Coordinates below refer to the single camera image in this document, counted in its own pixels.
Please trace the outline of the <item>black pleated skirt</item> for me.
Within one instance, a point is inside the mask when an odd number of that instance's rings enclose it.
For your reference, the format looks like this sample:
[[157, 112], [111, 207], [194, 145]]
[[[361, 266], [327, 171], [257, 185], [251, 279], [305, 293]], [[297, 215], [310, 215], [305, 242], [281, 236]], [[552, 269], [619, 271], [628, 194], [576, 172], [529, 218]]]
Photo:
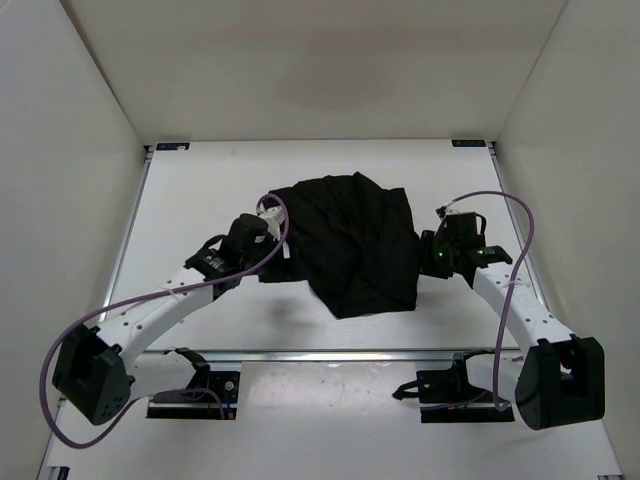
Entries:
[[404, 189], [356, 172], [272, 194], [289, 214], [289, 253], [277, 254], [260, 282], [305, 281], [338, 319], [415, 309], [419, 237]]

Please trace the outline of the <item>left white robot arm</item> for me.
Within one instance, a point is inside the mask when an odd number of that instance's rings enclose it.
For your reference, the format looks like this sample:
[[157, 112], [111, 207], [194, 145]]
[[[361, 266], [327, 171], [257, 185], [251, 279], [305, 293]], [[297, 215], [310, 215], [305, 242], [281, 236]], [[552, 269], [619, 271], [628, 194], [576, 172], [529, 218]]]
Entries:
[[242, 214], [227, 234], [206, 241], [161, 290], [121, 304], [94, 327], [73, 327], [61, 342], [53, 386], [95, 426], [139, 398], [171, 390], [188, 398], [203, 395], [209, 373], [201, 356], [186, 347], [152, 359], [143, 353], [243, 277], [261, 270], [282, 248], [288, 226], [282, 207]]

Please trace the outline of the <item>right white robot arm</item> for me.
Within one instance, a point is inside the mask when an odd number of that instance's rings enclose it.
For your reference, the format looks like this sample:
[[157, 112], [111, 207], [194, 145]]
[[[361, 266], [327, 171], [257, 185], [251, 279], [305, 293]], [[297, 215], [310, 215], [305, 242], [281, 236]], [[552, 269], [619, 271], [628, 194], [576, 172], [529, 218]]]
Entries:
[[498, 346], [457, 353], [446, 371], [448, 389], [460, 401], [481, 392], [516, 409], [533, 430], [595, 421], [605, 413], [605, 358], [593, 337], [562, 324], [519, 277], [499, 245], [486, 243], [486, 220], [476, 213], [445, 214], [437, 230], [420, 238], [420, 272], [462, 277], [499, 317], [521, 352]]

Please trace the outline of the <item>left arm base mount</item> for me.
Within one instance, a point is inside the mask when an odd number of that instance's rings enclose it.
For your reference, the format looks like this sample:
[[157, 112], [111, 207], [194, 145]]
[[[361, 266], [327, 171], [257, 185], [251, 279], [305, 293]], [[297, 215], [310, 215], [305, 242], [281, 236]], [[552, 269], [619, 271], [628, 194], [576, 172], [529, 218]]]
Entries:
[[218, 366], [187, 348], [176, 353], [195, 368], [186, 387], [155, 394], [150, 398], [146, 417], [163, 420], [237, 419], [241, 367], [239, 364]]

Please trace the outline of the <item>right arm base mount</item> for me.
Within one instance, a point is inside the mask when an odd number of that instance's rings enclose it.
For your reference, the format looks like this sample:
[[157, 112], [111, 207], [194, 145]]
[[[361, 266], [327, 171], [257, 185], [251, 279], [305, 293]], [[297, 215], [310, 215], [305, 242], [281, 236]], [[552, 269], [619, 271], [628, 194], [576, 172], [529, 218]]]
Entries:
[[392, 397], [398, 401], [417, 399], [422, 424], [514, 422], [510, 407], [497, 410], [492, 394], [472, 386], [467, 379], [466, 362], [476, 357], [484, 360], [490, 354], [492, 349], [456, 353], [449, 368], [417, 371], [416, 379], [400, 385]]

